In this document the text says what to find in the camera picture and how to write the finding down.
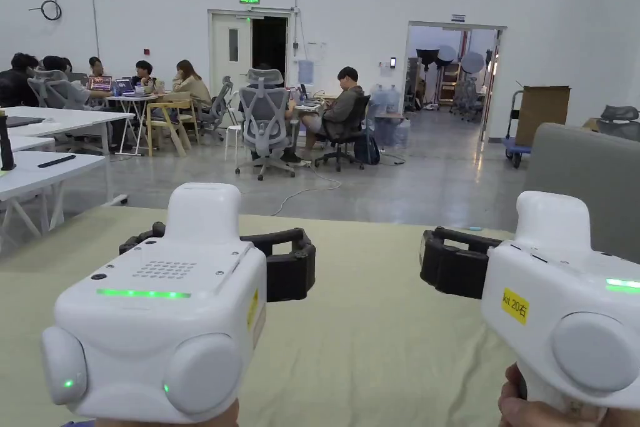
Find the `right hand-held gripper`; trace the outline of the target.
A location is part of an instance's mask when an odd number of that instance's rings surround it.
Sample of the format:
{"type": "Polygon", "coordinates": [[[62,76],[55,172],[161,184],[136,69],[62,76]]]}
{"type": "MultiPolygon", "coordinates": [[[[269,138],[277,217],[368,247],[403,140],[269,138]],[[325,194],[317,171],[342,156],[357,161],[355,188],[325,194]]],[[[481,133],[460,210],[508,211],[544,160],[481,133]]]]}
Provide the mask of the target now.
{"type": "Polygon", "coordinates": [[[525,400],[563,413],[638,410],[639,266],[592,249],[578,198],[525,191],[516,209],[512,240],[425,230],[420,278],[481,299],[485,322],[516,356],[525,400]]]}

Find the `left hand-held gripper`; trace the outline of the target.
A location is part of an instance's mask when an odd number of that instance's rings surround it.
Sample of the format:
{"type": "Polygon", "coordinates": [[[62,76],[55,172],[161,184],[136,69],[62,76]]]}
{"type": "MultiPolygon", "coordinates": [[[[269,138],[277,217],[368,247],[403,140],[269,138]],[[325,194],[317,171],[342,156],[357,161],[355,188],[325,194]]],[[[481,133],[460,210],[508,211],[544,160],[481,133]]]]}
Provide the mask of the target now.
{"type": "Polygon", "coordinates": [[[62,292],[41,338],[51,401],[78,416],[209,420],[237,398],[266,302],[304,299],[316,247],[301,228],[239,235],[241,193],[186,183],[166,225],[62,292]]]}

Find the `person's right hand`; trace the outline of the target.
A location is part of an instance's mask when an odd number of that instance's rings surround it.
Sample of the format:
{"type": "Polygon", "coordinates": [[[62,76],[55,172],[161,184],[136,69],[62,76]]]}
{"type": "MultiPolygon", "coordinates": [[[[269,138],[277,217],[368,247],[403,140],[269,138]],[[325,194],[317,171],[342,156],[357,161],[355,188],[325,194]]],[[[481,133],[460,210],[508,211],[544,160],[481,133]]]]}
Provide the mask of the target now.
{"type": "Polygon", "coordinates": [[[521,372],[512,364],[505,372],[497,405],[501,413],[500,426],[596,426],[595,423],[568,416],[547,404],[530,402],[519,397],[521,372]]]}

